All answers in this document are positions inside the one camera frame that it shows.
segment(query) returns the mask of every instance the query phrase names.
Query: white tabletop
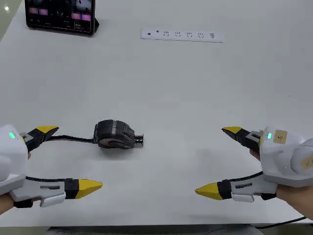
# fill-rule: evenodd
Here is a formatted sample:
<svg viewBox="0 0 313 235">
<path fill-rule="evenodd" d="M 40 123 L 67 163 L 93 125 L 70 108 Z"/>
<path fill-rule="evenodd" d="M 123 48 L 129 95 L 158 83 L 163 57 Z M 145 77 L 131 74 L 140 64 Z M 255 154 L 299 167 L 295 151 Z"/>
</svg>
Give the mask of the white tabletop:
<svg viewBox="0 0 313 235">
<path fill-rule="evenodd" d="M 12 209 L 0 226 L 274 223 L 300 216 L 286 203 L 215 201 L 209 182 L 256 173 L 259 163 L 221 131 L 277 125 L 312 135 L 312 1 L 98 0 L 93 38 L 33 31 L 20 6 L 0 43 L 0 125 L 59 125 L 91 137 L 104 119 L 145 134 L 143 149 L 50 142 L 29 176 L 89 178 L 80 200 Z M 142 27 L 200 29 L 226 42 L 142 40 Z"/>
</svg>

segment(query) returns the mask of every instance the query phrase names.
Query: black tape measure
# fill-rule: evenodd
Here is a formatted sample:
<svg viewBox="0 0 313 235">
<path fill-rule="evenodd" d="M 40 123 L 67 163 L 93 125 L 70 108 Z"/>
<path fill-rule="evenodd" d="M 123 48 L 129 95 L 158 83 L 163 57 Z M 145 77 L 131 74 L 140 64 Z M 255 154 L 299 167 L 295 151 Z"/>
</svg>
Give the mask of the black tape measure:
<svg viewBox="0 0 313 235">
<path fill-rule="evenodd" d="M 122 121 L 105 120 L 96 124 L 93 140 L 102 148 L 134 148 L 143 145 L 143 135 L 136 136 L 130 126 Z"/>
<path fill-rule="evenodd" d="M 96 124 L 93 139 L 78 138 L 73 136 L 53 136 L 59 129 L 57 126 L 40 126 L 28 132 L 21 133 L 28 151 L 38 148 L 45 141 L 78 141 L 98 144 L 102 148 L 134 148 L 143 146 L 143 135 L 136 136 L 130 126 L 122 121 L 105 120 Z"/>
</svg>

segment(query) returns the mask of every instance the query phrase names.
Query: sticker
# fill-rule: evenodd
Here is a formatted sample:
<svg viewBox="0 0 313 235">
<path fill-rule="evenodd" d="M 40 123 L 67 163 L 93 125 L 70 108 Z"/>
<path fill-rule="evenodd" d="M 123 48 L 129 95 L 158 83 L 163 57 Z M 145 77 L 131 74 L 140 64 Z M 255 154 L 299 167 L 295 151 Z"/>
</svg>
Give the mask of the sticker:
<svg viewBox="0 0 313 235">
<path fill-rule="evenodd" d="M 307 170 L 309 168 L 312 168 L 313 167 L 313 155 L 306 158 L 306 159 L 303 159 L 301 161 L 301 167 L 303 170 Z"/>
<path fill-rule="evenodd" d="M 276 130 L 274 143 L 285 144 L 287 140 L 287 131 Z"/>
</svg>

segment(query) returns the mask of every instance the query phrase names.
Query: green led light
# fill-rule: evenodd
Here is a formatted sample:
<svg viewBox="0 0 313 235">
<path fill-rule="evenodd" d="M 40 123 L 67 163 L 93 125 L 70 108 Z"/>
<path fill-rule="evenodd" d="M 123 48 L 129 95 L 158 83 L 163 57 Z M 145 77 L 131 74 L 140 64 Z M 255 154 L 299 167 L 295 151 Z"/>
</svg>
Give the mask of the green led light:
<svg viewBox="0 0 313 235">
<path fill-rule="evenodd" d="M 15 139 L 15 135 L 14 135 L 12 132 L 9 133 L 9 136 L 10 136 L 12 139 Z"/>
</svg>

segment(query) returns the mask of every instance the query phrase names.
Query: white power strip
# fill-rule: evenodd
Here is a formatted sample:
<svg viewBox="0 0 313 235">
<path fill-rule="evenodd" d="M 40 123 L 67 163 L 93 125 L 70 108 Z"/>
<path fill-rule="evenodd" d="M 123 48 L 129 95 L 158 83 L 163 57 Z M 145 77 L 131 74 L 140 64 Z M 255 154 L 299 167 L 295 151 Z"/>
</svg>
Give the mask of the white power strip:
<svg viewBox="0 0 313 235">
<path fill-rule="evenodd" d="M 142 39 L 175 40 L 192 42 L 222 43 L 223 37 L 215 32 L 206 31 L 168 31 L 144 28 L 140 32 Z"/>
</svg>

